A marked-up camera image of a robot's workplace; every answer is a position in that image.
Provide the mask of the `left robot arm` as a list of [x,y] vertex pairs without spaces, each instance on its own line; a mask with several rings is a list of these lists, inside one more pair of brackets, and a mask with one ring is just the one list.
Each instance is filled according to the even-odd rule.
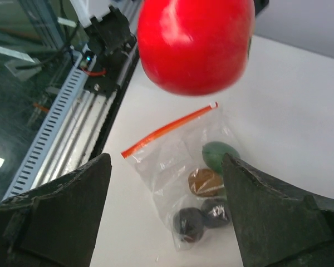
[[97,56],[109,56],[134,48],[136,37],[130,22],[114,1],[71,1],[88,36],[88,49]]

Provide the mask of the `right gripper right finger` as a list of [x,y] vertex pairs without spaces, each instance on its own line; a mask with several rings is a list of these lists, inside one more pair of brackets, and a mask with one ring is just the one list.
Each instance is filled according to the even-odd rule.
[[230,154],[222,167],[244,266],[334,266],[334,199]]

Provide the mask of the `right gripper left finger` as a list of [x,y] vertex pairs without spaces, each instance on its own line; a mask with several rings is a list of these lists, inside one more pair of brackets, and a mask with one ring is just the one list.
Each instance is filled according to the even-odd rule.
[[0,203],[0,266],[89,266],[111,170],[101,154]]

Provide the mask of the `clear zip top bag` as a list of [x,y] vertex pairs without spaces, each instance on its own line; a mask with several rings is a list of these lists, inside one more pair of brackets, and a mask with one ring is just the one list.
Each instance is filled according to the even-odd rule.
[[122,152],[122,157],[151,192],[159,218],[171,232],[177,251],[190,250],[212,240],[232,223],[215,229],[204,226],[204,235],[196,243],[182,242],[173,230],[173,216],[180,209],[195,207],[200,210],[206,199],[227,200],[225,186],[213,197],[198,197],[189,190],[189,174],[196,169],[210,169],[203,161],[202,148],[213,141],[229,144],[241,154],[241,146],[218,103],[211,103],[153,131]]

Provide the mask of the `red fake apple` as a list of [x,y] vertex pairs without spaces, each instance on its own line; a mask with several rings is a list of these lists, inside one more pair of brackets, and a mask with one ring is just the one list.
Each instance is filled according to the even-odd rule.
[[176,95],[222,91],[245,71],[255,19],[253,1],[144,1],[137,26],[143,70]]

